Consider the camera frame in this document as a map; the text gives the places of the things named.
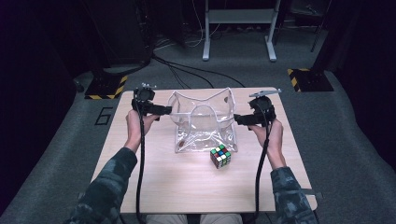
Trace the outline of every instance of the gray floor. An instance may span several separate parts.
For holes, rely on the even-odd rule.
[[[276,63],[269,62],[263,33],[257,32],[224,35],[212,41],[209,62],[202,61],[203,42],[195,48],[169,46],[155,50],[155,54],[234,77],[247,87],[282,89],[280,97],[311,185],[324,196],[318,199],[320,223],[396,223],[396,174],[357,126],[347,95],[334,75],[326,73],[334,91],[295,92],[291,86],[287,69],[312,66],[323,36],[311,53],[313,34],[282,31]],[[178,73],[192,88],[209,88],[198,77]],[[240,87],[226,77],[199,74],[216,88]],[[77,79],[87,88],[92,75],[82,74]],[[124,90],[133,90],[141,82],[155,84],[160,90],[181,89],[171,71],[154,61],[130,75]],[[0,223],[61,223],[67,219],[78,194],[91,181],[109,130],[110,125],[94,125],[96,119],[103,107],[113,107],[106,112],[114,115],[118,101],[85,100],[83,93],[77,93],[61,128]],[[137,223],[134,215],[125,218],[128,223]],[[274,214],[269,218],[276,222]],[[261,214],[257,223],[270,221]]]

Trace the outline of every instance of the wooden table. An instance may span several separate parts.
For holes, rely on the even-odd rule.
[[[206,98],[222,89],[179,90],[196,98]],[[251,93],[274,88],[232,89],[236,114],[247,115],[253,111],[248,102]],[[155,91],[155,105],[167,105],[173,91]],[[277,118],[283,123],[283,152],[288,166],[294,172],[303,189],[311,189],[299,150],[278,94],[268,95]],[[127,138],[125,116],[132,108],[133,92],[126,91],[108,132],[93,178],[105,163],[123,146]],[[216,169],[209,152],[175,153],[176,124],[169,116],[155,121],[146,135],[146,159],[141,189],[142,213],[190,214],[190,213],[249,213],[255,211],[254,183],[262,148],[256,135],[246,126],[234,123],[238,152],[232,155],[230,164]],[[140,150],[136,154],[140,159]],[[271,167],[265,158],[262,167],[260,211],[275,211],[272,192]],[[122,213],[135,213],[135,193],[139,163],[134,168],[129,188],[121,207]],[[317,208],[314,196],[307,196],[312,209]]]

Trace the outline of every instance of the camouflage jacket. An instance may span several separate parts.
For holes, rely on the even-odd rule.
[[[131,150],[120,149],[88,186],[65,224],[117,223],[128,180],[136,164],[136,155]],[[289,167],[274,170],[271,178],[277,223],[317,223]]]
[[[289,167],[271,172],[276,223],[318,223],[300,184]]]

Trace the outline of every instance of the transparent plastic container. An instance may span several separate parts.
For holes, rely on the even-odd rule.
[[[176,124],[175,152],[209,151],[223,144],[237,151],[230,88],[206,99],[195,99],[174,91],[168,100],[170,117]]]

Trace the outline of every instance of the black cable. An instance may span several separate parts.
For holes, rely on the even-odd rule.
[[[137,189],[136,189],[136,217],[139,223],[146,223],[140,214],[140,190],[142,188],[142,181],[143,181],[143,173],[145,169],[145,126],[143,121],[143,116],[140,113],[139,105],[137,101],[134,101],[136,105],[136,112],[139,115],[140,121],[140,171],[139,171],[139,178],[137,180]]]
[[[266,136],[265,136],[265,141],[264,144],[262,144],[262,155],[260,156],[260,161],[259,161],[259,167],[257,168],[257,173],[256,173],[256,182],[255,182],[255,207],[256,210],[254,212],[254,216],[245,222],[245,224],[247,223],[252,223],[254,220],[257,219],[257,217],[259,216],[259,209],[260,209],[260,177],[262,175],[262,166],[264,164],[264,160],[265,160],[265,155],[267,154],[267,149],[268,149],[268,143],[269,143],[269,136],[270,136],[270,132],[271,130],[268,130],[268,122],[267,122],[267,118],[265,117],[264,112],[262,111],[262,108],[257,105],[260,109],[260,111],[262,112],[263,116],[264,116],[264,122],[265,122],[265,130],[266,130]]]
[[[270,221],[270,223],[272,224],[272,220],[271,220],[271,218],[268,216],[267,213],[265,213],[265,216],[268,218],[268,221]]]
[[[162,58],[160,58],[160,57],[157,57],[157,56],[155,56],[154,54],[153,54],[152,58],[153,58],[155,61],[159,62],[159,63],[166,64],[166,65],[171,66],[172,68],[175,68],[175,69],[180,70],[180,71],[182,71],[182,72],[185,72],[185,73],[191,74],[191,75],[193,75],[193,76],[199,77],[199,78],[203,79],[204,81],[206,81],[207,84],[209,84],[209,86],[210,86],[212,89],[215,88],[215,87],[212,85],[212,83],[210,83],[209,80],[207,80],[206,78],[204,78],[204,77],[202,77],[202,76],[199,76],[199,75],[194,74],[194,73],[192,73],[192,72],[186,71],[186,70],[181,69],[181,68],[178,68],[178,67],[176,67],[176,66],[173,66],[173,65],[171,65],[168,61],[166,61],[166,60],[164,60],[164,59],[162,59]]]
[[[187,66],[187,65],[180,64],[180,63],[172,63],[172,62],[168,62],[168,63],[175,64],[175,65],[182,66],[182,67],[187,67],[187,68],[190,68],[190,69],[195,69],[195,70],[198,70],[198,71],[201,71],[201,72],[207,72],[207,73],[212,73],[212,74],[220,75],[220,76],[223,76],[223,77],[227,77],[227,78],[232,79],[233,81],[237,82],[237,83],[238,83],[239,85],[241,85],[243,88],[246,87],[244,84],[242,84],[240,81],[236,80],[235,78],[230,77],[230,76],[227,76],[227,75],[224,75],[224,74],[222,74],[222,73],[213,72],[213,71],[208,71],[208,70],[200,69],[200,68],[196,68],[196,67],[191,67],[191,66]]]
[[[122,224],[126,224],[125,219],[123,219],[123,216],[120,214],[120,221]]]
[[[317,220],[317,222],[319,224],[319,217],[318,217],[318,214],[317,214],[317,210],[314,210],[313,212],[314,212],[314,215],[315,215],[315,219]]]
[[[155,43],[155,49],[162,48],[163,46],[169,45],[172,41],[166,37],[157,36],[157,42]]]
[[[223,32],[222,32],[222,31],[219,31],[217,34],[216,34],[216,32],[213,33],[213,34],[210,36],[210,39],[212,39],[212,40],[218,40],[218,39],[221,39],[222,36],[223,36]]]
[[[104,74],[112,76],[112,77],[123,77],[123,76],[127,76],[127,75],[131,75],[132,73],[135,73],[143,68],[145,68],[147,65],[149,65],[149,60],[148,61],[143,61],[142,63],[140,63],[137,67],[135,68],[131,68],[122,72],[118,72],[118,73],[110,73],[107,71],[103,71]]]
[[[178,82],[178,84],[180,84],[181,88],[185,89],[183,84],[188,88],[191,89],[191,87],[189,85],[187,85],[182,79],[181,77],[177,74],[177,72],[175,71],[174,67],[172,65],[169,64],[169,62],[164,61],[163,63],[165,63],[166,65],[168,65],[169,70],[171,70],[171,72],[174,74],[176,81]]]

